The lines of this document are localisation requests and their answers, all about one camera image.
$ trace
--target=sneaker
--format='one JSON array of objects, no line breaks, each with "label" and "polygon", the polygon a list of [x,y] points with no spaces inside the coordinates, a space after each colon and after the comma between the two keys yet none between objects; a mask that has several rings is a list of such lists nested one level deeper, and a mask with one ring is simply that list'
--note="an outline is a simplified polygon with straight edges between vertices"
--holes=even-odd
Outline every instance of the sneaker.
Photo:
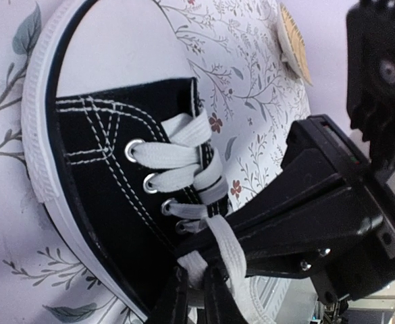
[{"label": "sneaker", "polygon": [[158,4],[64,1],[32,54],[22,131],[58,232],[145,319],[175,247],[229,205],[196,80]]}]

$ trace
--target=shoelace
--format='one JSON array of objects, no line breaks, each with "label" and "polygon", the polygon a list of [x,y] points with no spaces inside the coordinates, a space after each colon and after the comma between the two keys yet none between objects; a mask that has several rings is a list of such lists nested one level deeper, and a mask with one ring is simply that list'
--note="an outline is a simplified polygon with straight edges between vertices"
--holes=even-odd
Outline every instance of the shoelace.
[{"label": "shoelace", "polygon": [[[181,113],[164,121],[162,126],[170,143],[135,140],[126,147],[129,159],[150,169],[167,170],[149,175],[144,181],[145,190],[167,193],[194,186],[202,205],[182,204],[172,198],[163,204],[163,214],[183,219],[177,225],[179,232],[196,233],[209,227],[217,240],[230,278],[230,290],[241,313],[250,324],[271,323],[272,320],[264,315],[258,298],[252,297],[249,280],[245,279],[244,251],[232,228],[224,217],[209,217],[207,211],[207,205],[226,196],[228,185],[216,149],[209,166],[206,169],[201,167],[200,146],[211,137],[206,111],[203,110],[196,118]],[[198,288],[208,265],[203,257],[194,251],[178,259],[178,262],[188,271],[190,283]]]}]

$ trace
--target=bolt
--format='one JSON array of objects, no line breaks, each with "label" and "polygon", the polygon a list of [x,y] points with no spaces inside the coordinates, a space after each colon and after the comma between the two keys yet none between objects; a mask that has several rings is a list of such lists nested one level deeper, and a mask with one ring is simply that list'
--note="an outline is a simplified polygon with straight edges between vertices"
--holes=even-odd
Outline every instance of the bolt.
[{"label": "bolt", "polygon": [[380,76],[390,86],[395,85],[395,63],[388,60],[382,59],[380,61]]},{"label": "bolt", "polygon": [[330,248],[323,248],[323,249],[320,249],[320,250],[319,250],[319,256],[320,256],[321,258],[324,258],[324,257],[326,257],[330,252],[331,252],[331,249],[330,249]]},{"label": "bolt", "polygon": [[302,269],[302,271],[308,271],[309,269],[311,269],[311,265],[306,262],[306,260],[302,260],[300,262],[300,268]]}]

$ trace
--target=floral wallpaper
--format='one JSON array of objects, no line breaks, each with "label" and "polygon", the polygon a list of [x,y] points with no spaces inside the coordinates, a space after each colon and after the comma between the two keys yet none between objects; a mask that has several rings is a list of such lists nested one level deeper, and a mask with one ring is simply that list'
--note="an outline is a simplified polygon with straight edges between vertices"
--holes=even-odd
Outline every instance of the floral wallpaper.
[{"label": "floral wallpaper", "polygon": [[[154,1],[199,79],[211,141],[240,208],[281,172],[290,124],[309,114],[302,81],[280,61],[276,2]],[[138,324],[67,248],[27,176],[22,85],[41,29],[60,3],[0,0],[0,324]]]}]

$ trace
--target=black plastic mount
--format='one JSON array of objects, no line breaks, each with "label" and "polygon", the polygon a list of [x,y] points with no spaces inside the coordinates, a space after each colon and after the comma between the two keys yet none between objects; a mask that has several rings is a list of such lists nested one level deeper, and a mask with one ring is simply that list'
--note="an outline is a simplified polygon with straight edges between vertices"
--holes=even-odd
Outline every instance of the black plastic mount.
[{"label": "black plastic mount", "polygon": [[[204,324],[247,324],[219,270],[209,267],[203,280]],[[146,324],[188,324],[188,274],[176,267]]]},{"label": "black plastic mount", "polygon": [[362,0],[347,16],[347,112],[375,169],[395,169],[395,1]]},{"label": "black plastic mount", "polygon": [[[362,298],[395,279],[395,197],[368,160],[322,115],[293,123],[283,172],[228,217],[245,251],[248,275],[311,277],[331,303]],[[212,233],[185,241],[220,269]]]}]

